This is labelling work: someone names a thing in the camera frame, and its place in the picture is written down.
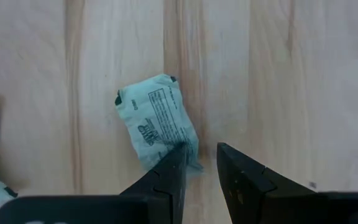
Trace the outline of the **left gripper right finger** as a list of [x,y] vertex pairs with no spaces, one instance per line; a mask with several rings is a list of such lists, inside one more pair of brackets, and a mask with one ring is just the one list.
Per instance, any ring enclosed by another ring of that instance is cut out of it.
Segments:
[[233,223],[308,223],[317,193],[219,142],[217,168]]

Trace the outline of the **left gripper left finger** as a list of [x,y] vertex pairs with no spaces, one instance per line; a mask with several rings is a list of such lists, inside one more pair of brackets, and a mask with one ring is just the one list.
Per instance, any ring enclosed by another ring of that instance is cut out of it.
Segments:
[[180,142],[142,178],[120,193],[140,197],[148,223],[178,224],[183,220],[186,192],[186,149]]

